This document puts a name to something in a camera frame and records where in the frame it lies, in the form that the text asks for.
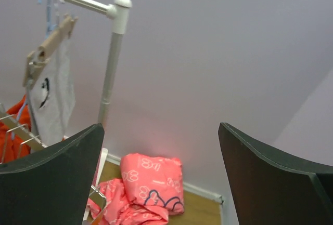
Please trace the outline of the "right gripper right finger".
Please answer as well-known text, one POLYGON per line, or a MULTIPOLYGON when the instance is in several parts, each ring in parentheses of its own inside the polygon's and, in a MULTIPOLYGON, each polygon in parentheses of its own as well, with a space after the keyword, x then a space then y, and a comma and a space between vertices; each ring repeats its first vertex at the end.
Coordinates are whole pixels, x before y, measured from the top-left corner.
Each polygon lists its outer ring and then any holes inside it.
POLYGON ((332 166, 312 162, 228 123, 218 131, 239 224, 332 224, 332 166))

